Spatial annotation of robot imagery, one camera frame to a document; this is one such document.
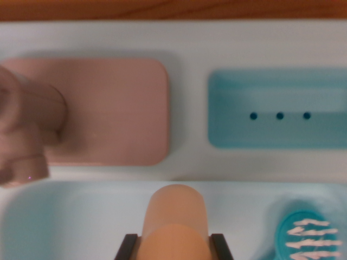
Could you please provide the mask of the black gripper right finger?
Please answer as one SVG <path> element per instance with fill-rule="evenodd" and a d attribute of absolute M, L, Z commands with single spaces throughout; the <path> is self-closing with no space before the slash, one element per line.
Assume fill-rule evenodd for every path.
<path fill-rule="evenodd" d="M 213 233 L 209 236 L 209 248 L 212 260 L 233 260 L 228 243 L 222 233 Z"/>

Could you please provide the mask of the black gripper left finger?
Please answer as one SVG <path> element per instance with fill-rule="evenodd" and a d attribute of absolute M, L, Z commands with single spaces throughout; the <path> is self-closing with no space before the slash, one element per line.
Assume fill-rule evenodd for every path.
<path fill-rule="evenodd" d="M 135 260 L 140 242 L 141 236 L 126 234 L 115 256 L 115 260 Z"/>

